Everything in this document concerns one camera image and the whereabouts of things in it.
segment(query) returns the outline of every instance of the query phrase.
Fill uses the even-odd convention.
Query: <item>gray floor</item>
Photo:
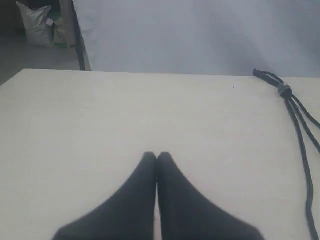
[[[89,62],[85,57],[85,67]],[[0,37],[0,85],[22,69],[79,70],[75,49],[28,46],[25,37]]]

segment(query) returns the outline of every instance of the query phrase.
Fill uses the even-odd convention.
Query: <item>black rope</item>
[[[307,187],[307,196],[306,196],[306,201],[305,201],[306,221],[308,224],[308,228],[309,228],[309,232],[310,232],[312,240],[319,240],[319,235],[317,233],[317,229],[315,226],[314,216],[312,214],[312,204],[313,204],[313,199],[314,199],[314,186],[313,186],[313,182],[312,182],[306,146],[305,146],[305,142],[304,142],[304,138],[302,135],[301,127],[299,125],[298,118],[299,118],[305,132],[307,133],[307,135],[309,136],[309,138],[311,139],[312,143],[314,144],[316,149],[319,151],[319,153],[320,153],[320,144],[317,141],[317,139],[314,137],[312,132],[310,131],[302,113],[299,110],[299,107],[302,109],[303,113],[307,116],[307,118],[313,124],[315,124],[318,128],[320,128],[320,123],[311,116],[311,114],[307,111],[307,109],[299,101],[299,99],[293,95],[293,92],[292,92],[292,89],[290,88],[290,86],[286,85],[284,83],[284,81],[282,81],[281,78],[277,77],[276,75],[274,75],[271,72],[258,71],[256,69],[253,70],[253,75],[264,80],[268,84],[278,88],[279,95],[284,99],[285,106],[288,109],[288,112],[291,116],[294,127],[296,129],[298,140],[299,140],[304,175],[305,175],[305,179],[306,179],[306,187]]]

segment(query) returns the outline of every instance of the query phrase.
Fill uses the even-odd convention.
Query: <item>table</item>
[[[283,80],[319,120],[320,79]],[[310,239],[294,126],[255,77],[25,69],[0,87],[0,116],[1,239],[51,239],[146,151],[170,152],[200,192],[267,240]],[[319,153],[304,136],[320,231]]]

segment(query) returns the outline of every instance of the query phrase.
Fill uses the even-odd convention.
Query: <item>tabletop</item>
[[[319,120],[320,79],[282,79]],[[170,152],[205,197],[267,240],[310,239],[295,128],[255,77],[25,69],[0,86],[0,116],[0,239],[51,239],[148,151]],[[320,158],[304,136],[320,231]]]

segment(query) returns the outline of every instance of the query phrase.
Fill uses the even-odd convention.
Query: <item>bag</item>
[[[51,6],[32,10],[18,1],[16,5],[21,12],[27,44],[31,46],[51,47],[53,45],[52,30],[44,22],[51,10]]]

